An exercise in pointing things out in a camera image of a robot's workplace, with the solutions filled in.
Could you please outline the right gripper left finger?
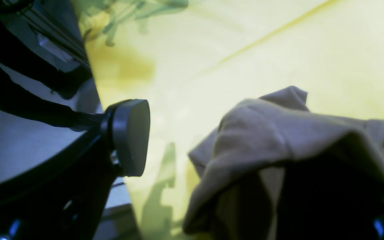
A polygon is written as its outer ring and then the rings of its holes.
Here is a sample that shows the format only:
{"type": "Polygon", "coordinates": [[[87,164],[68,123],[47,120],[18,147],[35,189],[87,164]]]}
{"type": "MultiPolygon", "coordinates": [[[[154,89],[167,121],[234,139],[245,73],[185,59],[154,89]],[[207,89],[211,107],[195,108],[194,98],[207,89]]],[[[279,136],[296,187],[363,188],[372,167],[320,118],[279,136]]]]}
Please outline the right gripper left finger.
{"type": "Polygon", "coordinates": [[[115,103],[100,125],[0,183],[0,240],[93,239],[114,181],[143,175],[150,121],[147,100],[115,103]]]}

